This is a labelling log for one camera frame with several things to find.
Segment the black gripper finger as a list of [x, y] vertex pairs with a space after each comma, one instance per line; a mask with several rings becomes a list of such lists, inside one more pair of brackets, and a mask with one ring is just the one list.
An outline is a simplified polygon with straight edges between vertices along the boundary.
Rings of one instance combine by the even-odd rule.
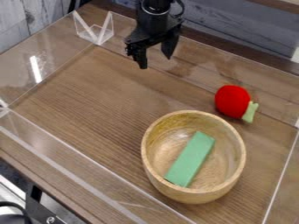
[[147, 56], [146, 56], [146, 49], [141, 46], [131, 47], [131, 54], [134, 57], [135, 62], [139, 65], [141, 69], [147, 69]]
[[162, 36], [162, 52], [167, 59], [174, 55], [174, 51], [179, 42], [181, 31], [170, 30]]

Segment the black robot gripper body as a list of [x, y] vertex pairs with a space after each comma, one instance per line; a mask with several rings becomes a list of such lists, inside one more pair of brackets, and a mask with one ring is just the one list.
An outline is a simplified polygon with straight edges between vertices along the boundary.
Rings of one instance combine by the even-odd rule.
[[133, 46], [147, 49], [157, 44], [162, 44], [163, 34], [170, 30], [182, 29], [183, 13], [185, 10], [174, 15], [170, 11], [153, 13], [145, 6], [137, 8], [137, 28], [126, 37], [126, 53], [129, 56], [133, 56]]

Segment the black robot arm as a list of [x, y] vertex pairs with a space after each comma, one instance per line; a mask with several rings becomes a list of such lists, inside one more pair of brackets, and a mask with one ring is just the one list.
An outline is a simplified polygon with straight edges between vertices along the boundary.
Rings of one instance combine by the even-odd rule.
[[126, 54], [147, 69], [147, 49], [158, 44], [167, 59], [174, 55], [183, 26], [182, 0], [138, 0], [137, 27], [126, 37]]

